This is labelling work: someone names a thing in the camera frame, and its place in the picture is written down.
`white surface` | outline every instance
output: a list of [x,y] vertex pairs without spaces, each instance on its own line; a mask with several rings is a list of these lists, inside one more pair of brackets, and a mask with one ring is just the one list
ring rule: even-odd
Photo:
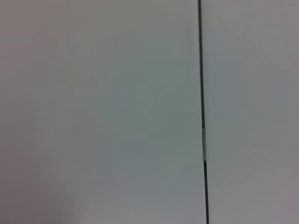
[[210,223],[298,223],[299,2],[203,12]]
[[196,1],[0,9],[0,223],[204,224]]

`white panel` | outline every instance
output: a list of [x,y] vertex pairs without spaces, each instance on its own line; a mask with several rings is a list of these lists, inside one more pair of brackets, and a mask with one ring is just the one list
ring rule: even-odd
[[0,223],[205,223],[196,0],[4,0],[0,29]]
[[299,2],[203,12],[210,221],[299,223]]

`white wall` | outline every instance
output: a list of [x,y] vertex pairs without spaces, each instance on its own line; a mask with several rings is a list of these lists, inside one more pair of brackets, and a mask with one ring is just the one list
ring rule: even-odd
[[205,223],[195,0],[6,0],[0,30],[0,223]]
[[299,222],[299,2],[203,1],[212,224]]

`dark vertical line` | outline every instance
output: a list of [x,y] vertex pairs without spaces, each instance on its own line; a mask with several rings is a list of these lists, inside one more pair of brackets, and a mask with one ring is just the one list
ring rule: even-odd
[[201,0],[198,0],[198,19],[199,19],[199,63],[200,63],[200,100],[201,100],[201,123],[203,131],[203,157],[204,157],[204,176],[205,176],[205,197],[206,197],[206,224],[210,224],[209,198],[207,189],[207,167],[206,167],[206,123],[205,123],[205,101],[204,101],[204,69],[203,69],[203,47],[202,47],[202,10]]
[[207,194],[206,161],[204,161],[204,173],[205,173],[205,194],[206,194],[206,224],[210,224],[210,216],[209,216],[209,198],[208,198],[208,194]]
[[204,70],[203,70],[203,58],[202,58],[201,0],[198,0],[198,20],[199,20],[199,63],[200,63],[201,125],[202,125],[202,129],[205,129],[206,128],[206,123],[205,123],[205,103],[204,103]]

